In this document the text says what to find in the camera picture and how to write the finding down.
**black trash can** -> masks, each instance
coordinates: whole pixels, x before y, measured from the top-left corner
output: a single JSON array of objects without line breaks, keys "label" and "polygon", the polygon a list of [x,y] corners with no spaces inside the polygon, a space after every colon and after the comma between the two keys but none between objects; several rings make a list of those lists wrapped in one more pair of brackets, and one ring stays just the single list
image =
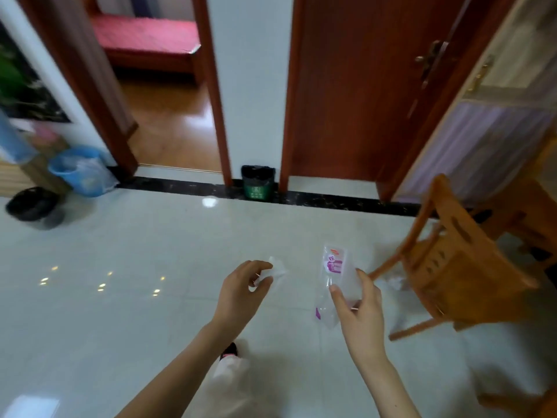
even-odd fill
[{"label": "black trash can", "polygon": [[6,212],[39,230],[58,226],[65,215],[60,205],[60,196],[40,187],[19,192],[6,204]]},{"label": "black trash can", "polygon": [[275,185],[275,169],[261,165],[243,165],[242,182],[246,198],[267,201]]}]

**hand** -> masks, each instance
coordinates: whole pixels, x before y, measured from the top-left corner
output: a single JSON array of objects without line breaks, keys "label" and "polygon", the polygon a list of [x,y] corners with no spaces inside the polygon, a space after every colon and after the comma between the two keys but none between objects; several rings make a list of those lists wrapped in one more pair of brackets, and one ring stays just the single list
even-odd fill
[{"label": "hand", "polygon": [[266,261],[246,261],[226,277],[222,284],[212,321],[227,334],[230,342],[240,335],[254,317],[269,292],[273,277],[263,279],[253,292],[248,286],[254,286],[254,281],[262,270],[271,268],[273,265]]},{"label": "hand", "polygon": [[361,370],[362,367],[379,365],[387,361],[387,357],[381,291],[366,273],[359,269],[356,271],[361,280],[363,293],[357,311],[348,308],[338,286],[331,285],[329,290],[339,315],[348,351],[358,369]]}]

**gold cabinet handle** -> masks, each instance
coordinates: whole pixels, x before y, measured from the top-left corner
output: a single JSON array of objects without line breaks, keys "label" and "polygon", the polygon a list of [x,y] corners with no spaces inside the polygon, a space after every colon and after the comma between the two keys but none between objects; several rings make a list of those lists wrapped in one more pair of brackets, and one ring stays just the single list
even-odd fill
[{"label": "gold cabinet handle", "polygon": [[494,60],[495,60],[495,57],[493,55],[490,55],[490,56],[487,57],[486,62],[482,65],[482,67],[480,68],[480,71],[474,77],[474,80],[472,81],[472,84],[468,88],[468,90],[467,90],[468,93],[476,92],[476,90],[482,84],[484,78],[487,76],[487,74],[491,70],[491,67],[493,66]]}]

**purple printed label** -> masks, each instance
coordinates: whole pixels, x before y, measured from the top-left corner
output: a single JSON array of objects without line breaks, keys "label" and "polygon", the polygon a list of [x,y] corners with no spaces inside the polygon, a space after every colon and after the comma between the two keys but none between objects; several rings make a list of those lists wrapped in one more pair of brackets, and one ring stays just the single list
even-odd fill
[{"label": "purple printed label", "polygon": [[343,269],[343,262],[336,259],[334,255],[331,255],[328,258],[326,266],[331,273],[340,274]]}]

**black shoe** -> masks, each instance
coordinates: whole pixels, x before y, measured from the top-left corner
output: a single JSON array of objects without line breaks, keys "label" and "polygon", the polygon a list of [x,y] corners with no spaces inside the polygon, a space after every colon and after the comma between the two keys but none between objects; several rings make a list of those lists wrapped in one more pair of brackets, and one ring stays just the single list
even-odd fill
[{"label": "black shoe", "polygon": [[224,358],[226,355],[234,355],[234,356],[238,356],[238,348],[236,347],[236,344],[234,342],[232,342],[223,353],[220,354],[220,358]]}]

